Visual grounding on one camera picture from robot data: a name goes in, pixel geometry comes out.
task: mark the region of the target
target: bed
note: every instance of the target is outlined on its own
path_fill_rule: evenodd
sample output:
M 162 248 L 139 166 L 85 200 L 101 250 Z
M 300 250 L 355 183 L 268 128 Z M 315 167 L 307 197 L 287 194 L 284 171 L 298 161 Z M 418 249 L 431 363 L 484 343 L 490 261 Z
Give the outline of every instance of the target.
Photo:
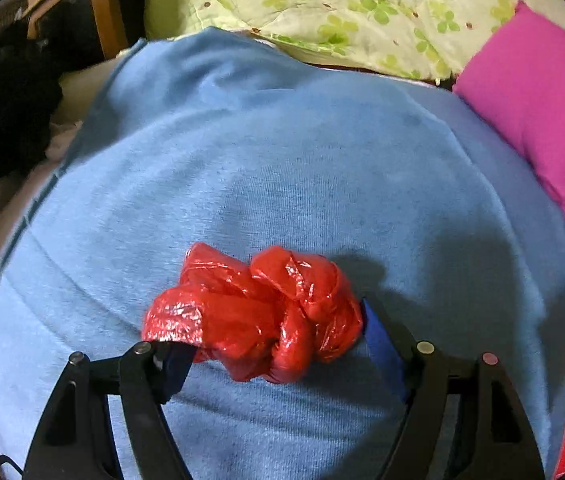
M 246 29 L 314 64 L 406 78 L 457 75 L 517 0 L 147 0 L 147 38 Z M 525 0 L 565 29 L 564 0 Z
M 93 72 L 74 76 L 78 104 L 68 92 L 59 113 L 84 124 L 0 251 L 0 452 L 24 462 L 72 350 L 102 358 L 137 340 L 192 242 L 244 260 L 281 243 L 333 258 L 416 337 L 466 357 L 494 350 L 551 474 L 565 422 L 565 219 L 466 104 L 216 28 L 136 45 L 86 84 L 92 94 L 109 69 L 93 104 L 80 86 Z M 166 416 L 195 478 L 374 478 L 401 416 L 376 382 L 364 344 L 285 388 L 198 365 Z

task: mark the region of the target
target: wooden furniture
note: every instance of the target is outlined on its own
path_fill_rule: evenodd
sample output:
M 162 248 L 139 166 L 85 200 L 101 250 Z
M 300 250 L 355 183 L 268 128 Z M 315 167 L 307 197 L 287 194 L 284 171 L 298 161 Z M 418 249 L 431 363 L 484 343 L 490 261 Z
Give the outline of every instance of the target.
M 29 36 L 67 36 L 93 64 L 144 36 L 144 0 L 28 0 Z

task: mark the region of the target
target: black bracket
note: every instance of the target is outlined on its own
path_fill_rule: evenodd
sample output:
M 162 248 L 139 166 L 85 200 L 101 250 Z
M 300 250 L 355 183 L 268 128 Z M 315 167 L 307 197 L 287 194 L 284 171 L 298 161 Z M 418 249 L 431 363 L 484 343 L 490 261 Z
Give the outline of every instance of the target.
M 400 432 L 377 480 L 425 480 L 449 395 L 459 414 L 444 480 L 541 480 L 536 442 L 511 381 L 489 352 L 476 361 L 417 342 L 366 300 L 365 338 L 389 388 L 406 404 Z M 107 396 L 120 396 L 131 447 L 144 480 L 193 480 L 161 404 L 181 391 L 196 349 L 136 343 L 123 356 L 69 356 L 43 411 L 23 480 L 123 480 Z

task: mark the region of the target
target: black cable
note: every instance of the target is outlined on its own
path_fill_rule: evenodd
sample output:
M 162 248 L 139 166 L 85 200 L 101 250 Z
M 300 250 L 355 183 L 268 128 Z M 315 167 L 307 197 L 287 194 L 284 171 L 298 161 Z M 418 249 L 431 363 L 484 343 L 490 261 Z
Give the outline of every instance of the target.
M 0 466 L 5 464 L 9 464 L 11 467 L 13 467 L 16 471 L 20 473 L 20 476 L 22 476 L 22 469 L 20 469 L 20 467 L 16 462 L 11 460 L 7 455 L 0 455 Z

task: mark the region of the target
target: blue fabric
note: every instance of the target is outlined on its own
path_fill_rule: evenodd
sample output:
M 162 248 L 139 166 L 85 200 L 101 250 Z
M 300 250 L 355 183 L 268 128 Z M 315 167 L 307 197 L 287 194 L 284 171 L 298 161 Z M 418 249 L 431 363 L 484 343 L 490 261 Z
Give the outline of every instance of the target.
M 196 241 L 242 260 L 272 244 L 325 254 L 416 338 L 493 351 L 552 470 L 565 220 L 527 165 L 448 92 L 312 68 L 215 29 L 136 47 L 5 251 L 0 453 L 24 463 L 71 351 L 99 359 L 138 340 Z M 360 343 L 286 386 L 195 365 L 165 415 L 196 479 L 365 480 L 403 405 Z M 116 402 L 112 418 L 135 479 Z
M 369 348 L 369 358 L 376 365 L 387 388 L 403 402 L 408 402 L 411 395 L 411 384 L 407 376 L 408 365 L 411 364 L 408 359 L 410 355 L 400 354 L 393 340 L 399 335 L 390 333 L 390 328 L 381 322 L 367 298 L 362 298 L 360 307 L 364 319 L 363 337 Z M 415 341 L 409 340 L 407 344 L 413 346 Z

